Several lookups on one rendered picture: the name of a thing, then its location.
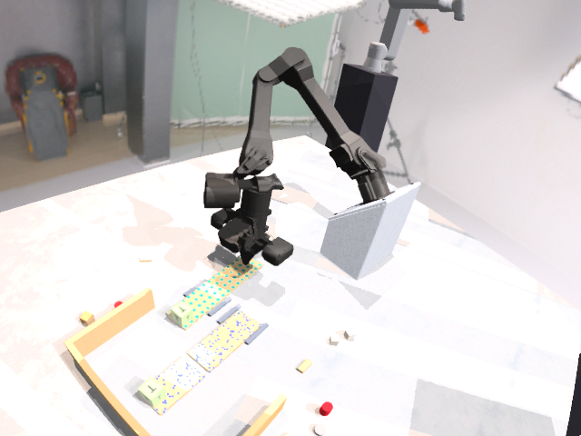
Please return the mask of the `brown cube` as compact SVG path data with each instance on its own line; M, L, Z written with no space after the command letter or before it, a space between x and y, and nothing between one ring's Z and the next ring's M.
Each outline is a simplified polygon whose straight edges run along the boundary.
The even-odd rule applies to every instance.
M91 320L94 317L93 314L84 311L84 313L79 317L81 320L81 323L84 324L85 322L88 322L88 320Z

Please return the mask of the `tan flat box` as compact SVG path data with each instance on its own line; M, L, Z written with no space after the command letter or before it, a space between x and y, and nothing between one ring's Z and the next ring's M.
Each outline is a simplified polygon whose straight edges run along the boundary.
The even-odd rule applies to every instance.
M149 283L61 339L136 436L260 436L287 400Z

